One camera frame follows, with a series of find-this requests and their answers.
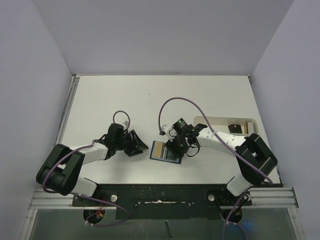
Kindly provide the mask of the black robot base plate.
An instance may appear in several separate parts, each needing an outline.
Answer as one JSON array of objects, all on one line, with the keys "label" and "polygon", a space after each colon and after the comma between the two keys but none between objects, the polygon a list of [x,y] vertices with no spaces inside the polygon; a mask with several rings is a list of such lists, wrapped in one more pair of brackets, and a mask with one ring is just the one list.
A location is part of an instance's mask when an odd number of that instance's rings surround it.
[{"label": "black robot base plate", "polygon": [[75,196],[74,207],[102,207],[101,201],[111,201],[116,196],[117,220],[130,216],[132,220],[185,220],[207,218],[218,220],[221,210],[227,211],[235,204],[251,206],[251,196],[239,200],[227,191],[224,184],[102,184],[93,198]]}]

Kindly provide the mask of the gold striped credit card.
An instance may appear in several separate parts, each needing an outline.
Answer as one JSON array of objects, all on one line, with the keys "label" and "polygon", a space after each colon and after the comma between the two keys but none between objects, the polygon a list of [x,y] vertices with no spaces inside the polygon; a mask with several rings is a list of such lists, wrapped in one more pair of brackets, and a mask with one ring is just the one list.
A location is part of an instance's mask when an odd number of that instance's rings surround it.
[{"label": "gold striped credit card", "polygon": [[164,143],[156,141],[153,146],[152,157],[155,159],[162,159],[164,156]]}]

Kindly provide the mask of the blue leather card holder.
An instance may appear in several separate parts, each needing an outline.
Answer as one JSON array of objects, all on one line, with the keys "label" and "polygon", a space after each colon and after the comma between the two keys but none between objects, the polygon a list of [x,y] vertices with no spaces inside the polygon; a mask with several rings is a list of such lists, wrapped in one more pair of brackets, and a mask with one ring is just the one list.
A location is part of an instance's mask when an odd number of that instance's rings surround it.
[{"label": "blue leather card holder", "polygon": [[154,140],[150,150],[149,158],[151,160],[172,163],[172,164],[181,164],[182,160],[173,155],[171,151],[166,147],[166,143],[162,141]]}]

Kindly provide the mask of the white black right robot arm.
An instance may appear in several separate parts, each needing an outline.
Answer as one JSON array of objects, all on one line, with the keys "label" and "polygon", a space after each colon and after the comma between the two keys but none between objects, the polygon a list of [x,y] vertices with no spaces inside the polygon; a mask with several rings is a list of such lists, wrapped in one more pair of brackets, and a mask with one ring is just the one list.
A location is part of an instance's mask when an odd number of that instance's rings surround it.
[{"label": "white black right robot arm", "polygon": [[160,134],[168,137],[165,147],[178,159],[182,159],[192,147],[235,155],[240,173],[226,184],[222,192],[223,200],[230,205],[239,201],[241,194],[249,188],[261,186],[278,165],[270,148],[255,133],[243,136],[216,132],[206,124],[193,126],[181,118],[173,125],[160,126]]}]

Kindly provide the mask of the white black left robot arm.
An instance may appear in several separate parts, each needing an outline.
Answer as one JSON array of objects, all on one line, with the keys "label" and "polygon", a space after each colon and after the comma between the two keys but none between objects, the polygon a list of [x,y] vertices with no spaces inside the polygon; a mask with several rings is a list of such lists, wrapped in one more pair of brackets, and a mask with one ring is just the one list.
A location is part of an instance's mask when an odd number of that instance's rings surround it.
[{"label": "white black left robot arm", "polygon": [[81,195],[88,204],[95,206],[102,199],[100,185],[80,176],[82,166],[108,160],[118,151],[132,157],[148,149],[134,130],[125,129],[124,124],[112,123],[106,134],[89,145],[55,145],[39,169],[36,182],[47,193]]}]

